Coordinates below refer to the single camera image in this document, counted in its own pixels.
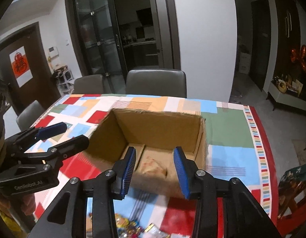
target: chair backrest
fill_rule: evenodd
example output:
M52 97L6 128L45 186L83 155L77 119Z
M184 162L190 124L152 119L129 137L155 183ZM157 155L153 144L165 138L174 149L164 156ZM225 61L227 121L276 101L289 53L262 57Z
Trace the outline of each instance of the chair backrest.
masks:
M101 74L89 75L74 81L73 94L103 94L103 77Z
M129 71L126 94L187 97L186 75L171 69L139 69Z
M27 130L43 113L45 109L35 100L16 118L21 131Z

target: patchwork tablecloth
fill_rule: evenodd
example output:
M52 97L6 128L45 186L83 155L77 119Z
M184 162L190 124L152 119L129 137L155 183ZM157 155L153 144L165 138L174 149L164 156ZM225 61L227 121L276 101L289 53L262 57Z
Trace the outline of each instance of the patchwork tablecloth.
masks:
M65 95L34 125L45 127L63 121L68 126L67 132L40 141L29 151L47 151L49 147L72 137L90 135L96 124L112 108L184 112L204 117L208 144L205 170L220 179L240 178L276 223L278 194L274 161L263 126L254 108L250 106L176 97ZM60 184L35 194L36 216L41 216L71 177L85 180L99 173L81 153L65 160L58 176ZM143 227L154 223L168 233L191 235L195 216L194 201L130 189L125 200L114 201L114 206L116 212L127 218L138 219Z

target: gray tile floor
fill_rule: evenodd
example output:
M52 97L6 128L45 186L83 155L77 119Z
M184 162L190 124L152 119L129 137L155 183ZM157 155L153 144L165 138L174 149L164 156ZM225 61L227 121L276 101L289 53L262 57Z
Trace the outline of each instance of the gray tile floor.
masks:
M254 106L267 134L274 162L278 183L284 172L299 165L292 140L306 140L306 116L280 109L266 100L267 95L261 92L246 74L236 73L233 89L242 93L238 99L244 105Z

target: red and white poster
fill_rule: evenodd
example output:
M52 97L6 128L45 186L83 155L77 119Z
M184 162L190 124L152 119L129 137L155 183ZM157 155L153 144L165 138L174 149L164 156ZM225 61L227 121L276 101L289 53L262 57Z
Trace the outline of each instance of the red and white poster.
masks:
M18 86L23 86L32 77L24 47L21 47L10 54L12 69L17 80Z

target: open cardboard box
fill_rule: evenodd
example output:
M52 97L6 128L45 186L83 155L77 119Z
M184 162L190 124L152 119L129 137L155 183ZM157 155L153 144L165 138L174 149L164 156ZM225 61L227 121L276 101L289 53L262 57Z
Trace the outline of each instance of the open cardboard box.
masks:
M186 113L112 109L92 133L85 154L105 171L124 157L129 146L136 149L132 187L182 198L173 150L181 146L186 157L204 169L205 120Z

